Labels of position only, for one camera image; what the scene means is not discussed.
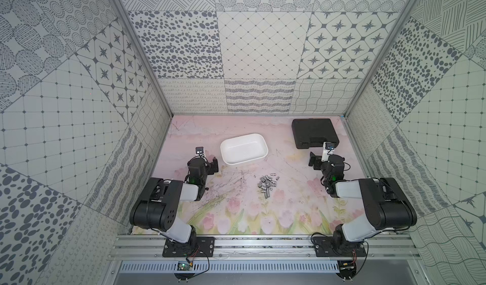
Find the chrome socket in pile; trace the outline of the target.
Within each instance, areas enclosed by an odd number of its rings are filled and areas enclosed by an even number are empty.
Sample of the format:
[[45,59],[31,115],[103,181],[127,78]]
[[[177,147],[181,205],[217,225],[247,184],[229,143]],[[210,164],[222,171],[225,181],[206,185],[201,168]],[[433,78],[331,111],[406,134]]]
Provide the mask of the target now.
[[269,176],[262,176],[259,179],[259,183],[258,183],[259,188],[271,190],[273,187],[276,186],[277,186],[277,182]]

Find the small circuit board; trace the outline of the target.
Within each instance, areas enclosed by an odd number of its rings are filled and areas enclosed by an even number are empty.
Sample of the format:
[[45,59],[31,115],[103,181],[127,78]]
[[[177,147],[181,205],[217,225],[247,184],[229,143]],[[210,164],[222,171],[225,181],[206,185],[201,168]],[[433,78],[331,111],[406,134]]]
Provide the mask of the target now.
[[191,266],[191,264],[189,264],[187,262],[178,262],[177,270],[178,271],[191,271],[192,266]]

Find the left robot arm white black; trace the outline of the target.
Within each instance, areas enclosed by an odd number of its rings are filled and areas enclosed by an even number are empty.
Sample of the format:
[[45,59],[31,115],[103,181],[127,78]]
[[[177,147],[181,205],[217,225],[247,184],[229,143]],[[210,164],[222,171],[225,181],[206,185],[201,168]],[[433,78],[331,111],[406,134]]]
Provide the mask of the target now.
[[178,206],[181,201],[200,201],[208,190],[208,176],[218,173],[219,166],[217,158],[209,161],[205,156],[192,158],[187,166],[183,181],[150,178],[130,211],[129,222],[156,231],[182,247],[194,248],[196,231],[177,217]]

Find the aluminium mounting rail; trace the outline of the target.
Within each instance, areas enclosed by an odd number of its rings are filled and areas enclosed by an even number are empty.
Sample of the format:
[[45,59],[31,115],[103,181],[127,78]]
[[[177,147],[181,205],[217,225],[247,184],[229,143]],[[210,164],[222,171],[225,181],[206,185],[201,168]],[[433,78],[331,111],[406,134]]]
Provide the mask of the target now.
[[[216,235],[211,260],[263,260],[315,258],[321,247],[310,235]],[[362,244],[370,260],[411,260],[419,252],[407,234],[378,235]],[[158,260],[163,257],[165,238],[157,235],[120,235],[110,260]]]

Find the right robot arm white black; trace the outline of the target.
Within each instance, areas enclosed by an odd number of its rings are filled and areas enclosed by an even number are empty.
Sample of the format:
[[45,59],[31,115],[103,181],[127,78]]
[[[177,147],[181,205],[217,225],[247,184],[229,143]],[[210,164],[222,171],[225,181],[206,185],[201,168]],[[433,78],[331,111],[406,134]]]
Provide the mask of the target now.
[[322,173],[321,185],[335,199],[357,199],[364,214],[335,228],[332,244],[358,244],[385,231],[405,231],[417,222],[417,213],[394,178],[345,180],[345,158],[310,153],[308,165]]

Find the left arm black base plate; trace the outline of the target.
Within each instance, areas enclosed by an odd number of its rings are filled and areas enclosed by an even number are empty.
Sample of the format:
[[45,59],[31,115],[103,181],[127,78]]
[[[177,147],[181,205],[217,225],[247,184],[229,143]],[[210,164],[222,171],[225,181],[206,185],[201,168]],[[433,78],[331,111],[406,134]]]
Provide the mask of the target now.
[[179,243],[169,239],[165,242],[162,256],[164,258],[212,257],[214,248],[215,237],[197,236],[187,243]]

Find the white plastic storage box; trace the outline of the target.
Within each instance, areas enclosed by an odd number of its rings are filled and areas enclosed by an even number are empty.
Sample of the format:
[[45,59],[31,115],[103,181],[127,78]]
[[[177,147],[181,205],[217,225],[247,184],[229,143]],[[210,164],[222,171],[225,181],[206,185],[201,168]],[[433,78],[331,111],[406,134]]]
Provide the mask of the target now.
[[220,152],[226,165],[243,166],[265,159],[269,149],[261,134],[252,133],[224,140]]

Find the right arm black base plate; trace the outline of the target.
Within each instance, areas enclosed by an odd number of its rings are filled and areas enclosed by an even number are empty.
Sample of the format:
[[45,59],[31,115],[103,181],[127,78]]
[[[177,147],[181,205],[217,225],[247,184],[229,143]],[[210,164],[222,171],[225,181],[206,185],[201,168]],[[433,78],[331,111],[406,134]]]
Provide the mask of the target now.
[[327,236],[312,236],[311,243],[315,249],[317,257],[365,257],[367,249],[363,243],[350,243],[343,241],[342,243],[334,243],[331,237]]

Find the black plastic tool case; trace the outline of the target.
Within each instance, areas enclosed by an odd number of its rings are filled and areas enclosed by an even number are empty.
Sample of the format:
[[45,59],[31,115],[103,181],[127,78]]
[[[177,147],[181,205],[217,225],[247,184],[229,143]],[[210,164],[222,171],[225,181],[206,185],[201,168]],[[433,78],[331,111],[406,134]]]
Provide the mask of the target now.
[[334,148],[339,145],[339,138],[331,119],[294,119],[292,133],[297,149],[322,147],[331,143]]

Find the chrome socket pile front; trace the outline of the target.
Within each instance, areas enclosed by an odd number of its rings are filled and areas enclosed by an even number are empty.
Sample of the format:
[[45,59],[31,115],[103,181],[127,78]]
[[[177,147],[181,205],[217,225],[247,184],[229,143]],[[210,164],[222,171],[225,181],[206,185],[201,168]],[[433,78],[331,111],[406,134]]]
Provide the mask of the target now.
[[270,198],[270,193],[271,193],[272,190],[273,190],[273,188],[272,187],[269,187],[269,188],[266,188],[266,189],[261,189],[260,192],[264,195],[264,197],[266,199],[269,199]]

